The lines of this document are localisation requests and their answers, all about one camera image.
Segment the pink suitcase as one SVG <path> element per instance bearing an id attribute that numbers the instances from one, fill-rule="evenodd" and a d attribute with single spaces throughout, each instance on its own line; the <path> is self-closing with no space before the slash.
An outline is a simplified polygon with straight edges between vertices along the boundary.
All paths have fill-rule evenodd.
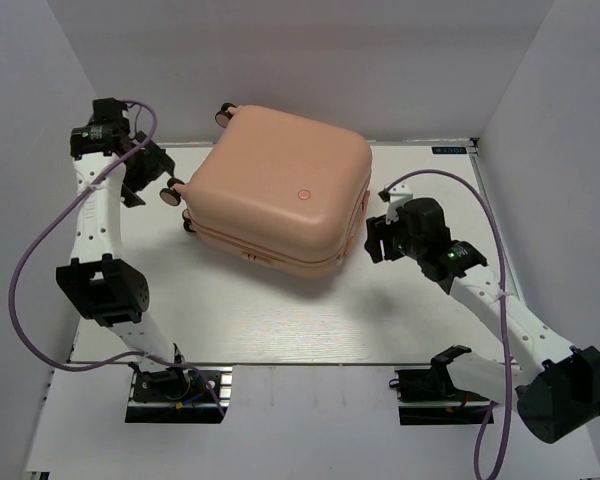
<path id="1" fill-rule="evenodd" d="M 364 223 L 372 150 L 358 133 L 257 105 L 223 104 L 223 132 L 188 181 L 160 192 L 185 230 L 304 278 L 339 269 Z"/>

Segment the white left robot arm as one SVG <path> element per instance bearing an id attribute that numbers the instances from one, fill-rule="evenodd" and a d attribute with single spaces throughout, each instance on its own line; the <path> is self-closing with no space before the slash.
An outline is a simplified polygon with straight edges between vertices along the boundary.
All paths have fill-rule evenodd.
<path id="1" fill-rule="evenodd" d="M 70 155 L 77 182 L 75 240 L 56 282 L 84 319 L 118 336 L 143 372 L 158 372 L 157 387 L 179 399 L 191 374 L 176 363 L 177 346 L 150 316 L 146 277 L 123 258 L 122 208 L 144 205 L 140 192 L 174 161 L 142 131 L 133 132 L 132 102 L 96 99 L 87 124 L 72 130 Z"/>

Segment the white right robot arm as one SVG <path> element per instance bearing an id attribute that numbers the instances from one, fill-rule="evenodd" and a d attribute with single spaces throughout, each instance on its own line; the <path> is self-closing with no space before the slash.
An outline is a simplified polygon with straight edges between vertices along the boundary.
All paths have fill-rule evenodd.
<path id="1" fill-rule="evenodd" d="M 545 325 L 500 288 L 487 259 L 466 241 L 454 240 L 444 211 L 432 198 L 384 196 L 386 214 L 366 221 L 365 250 L 373 262 L 404 257 L 473 313 L 510 349 L 516 366 L 487 360 L 454 345 L 418 373 L 401 370 L 392 387 L 405 402 L 452 399 L 467 391 L 512 408 L 539 440 L 553 444 L 600 416 L 600 351 L 580 349 Z"/>

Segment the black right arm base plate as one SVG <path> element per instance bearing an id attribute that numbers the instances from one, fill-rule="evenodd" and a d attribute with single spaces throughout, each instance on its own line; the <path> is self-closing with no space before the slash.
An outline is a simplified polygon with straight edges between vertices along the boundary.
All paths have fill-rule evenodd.
<path id="1" fill-rule="evenodd" d="M 401 426 L 479 425 L 489 406 L 473 392 L 446 390 L 430 368 L 397 369 L 388 386 L 397 395 Z"/>

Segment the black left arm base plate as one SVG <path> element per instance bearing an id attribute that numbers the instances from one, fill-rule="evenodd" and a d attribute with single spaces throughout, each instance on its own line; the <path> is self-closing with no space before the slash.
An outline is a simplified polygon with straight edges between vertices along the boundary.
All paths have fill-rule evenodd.
<path id="1" fill-rule="evenodd" d="M 200 372 L 134 368 L 128 395 L 127 424 L 220 424 L 231 397 L 232 368 Z"/>

